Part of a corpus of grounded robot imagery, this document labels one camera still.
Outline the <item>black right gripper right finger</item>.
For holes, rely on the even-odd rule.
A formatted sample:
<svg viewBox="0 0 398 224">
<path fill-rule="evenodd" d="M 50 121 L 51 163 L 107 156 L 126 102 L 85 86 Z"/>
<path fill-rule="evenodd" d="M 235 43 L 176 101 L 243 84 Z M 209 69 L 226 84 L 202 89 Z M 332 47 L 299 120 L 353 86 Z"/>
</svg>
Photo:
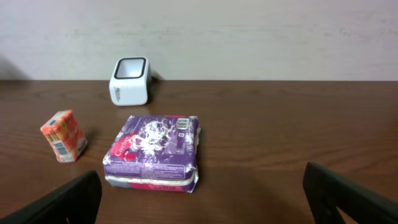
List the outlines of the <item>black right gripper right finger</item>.
<svg viewBox="0 0 398 224">
<path fill-rule="evenodd" d="M 344 223 L 342 210 L 357 223 L 397 223 L 397 203 L 309 162 L 303 189 L 316 223 Z"/>
</svg>

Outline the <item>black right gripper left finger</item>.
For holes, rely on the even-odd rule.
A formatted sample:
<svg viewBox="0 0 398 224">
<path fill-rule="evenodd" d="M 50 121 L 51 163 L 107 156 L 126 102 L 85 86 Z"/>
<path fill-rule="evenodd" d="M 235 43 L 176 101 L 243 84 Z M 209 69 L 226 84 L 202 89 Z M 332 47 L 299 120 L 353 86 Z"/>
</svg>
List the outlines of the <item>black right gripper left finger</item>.
<svg viewBox="0 0 398 224">
<path fill-rule="evenodd" d="M 101 196 L 100 177 L 91 170 L 2 218 L 1 224 L 94 223 Z"/>
</svg>

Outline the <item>purple pad package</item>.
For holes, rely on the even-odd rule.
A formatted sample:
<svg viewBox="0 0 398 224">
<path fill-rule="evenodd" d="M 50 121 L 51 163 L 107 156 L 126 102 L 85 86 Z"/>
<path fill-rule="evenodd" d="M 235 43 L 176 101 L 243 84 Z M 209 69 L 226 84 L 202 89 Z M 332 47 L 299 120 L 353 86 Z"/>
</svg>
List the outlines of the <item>purple pad package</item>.
<svg viewBox="0 0 398 224">
<path fill-rule="evenodd" d="M 199 180 L 196 116 L 130 116 L 103 158 L 112 185 L 192 193 Z"/>
</svg>

